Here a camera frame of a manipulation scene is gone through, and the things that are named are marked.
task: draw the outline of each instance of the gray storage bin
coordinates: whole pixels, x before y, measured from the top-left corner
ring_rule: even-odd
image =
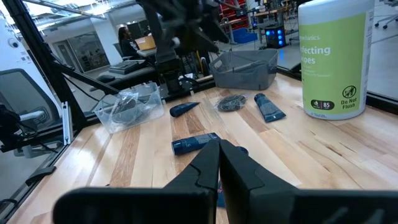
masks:
[[[278,50],[226,52],[209,64],[216,86],[265,90],[276,77]]]

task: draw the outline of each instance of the disinfecting wipes container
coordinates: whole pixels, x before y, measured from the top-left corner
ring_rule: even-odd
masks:
[[[298,9],[304,110],[348,119],[365,110],[374,0],[314,0]]]

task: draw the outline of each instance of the clear plastic bin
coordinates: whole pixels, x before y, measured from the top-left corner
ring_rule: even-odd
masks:
[[[129,103],[117,104],[122,94],[134,95],[137,98],[129,100]],[[119,105],[117,111],[114,108],[115,104]],[[156,83],[150,83],[125,89],[118,96],[105,96],[95,107],[94,113],[106,130],[114,134],[161,117],[164,114],[164,107]]]
[[[265,90],[276,77],[278,50],[226,52],[209,64],[216,86]]]

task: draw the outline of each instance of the person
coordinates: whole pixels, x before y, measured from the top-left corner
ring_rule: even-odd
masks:
[[[123,53],[123,57],[139,58],[137,50],[134,49],[132,44],[134,41],[131,39],[131,33],[127,27],[119,28],[119,45]]]

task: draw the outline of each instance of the cardboard box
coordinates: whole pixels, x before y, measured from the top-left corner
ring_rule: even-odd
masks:
[[[140,50],[149,50],[156,48],[153,36],[136,39],[136,43]]]

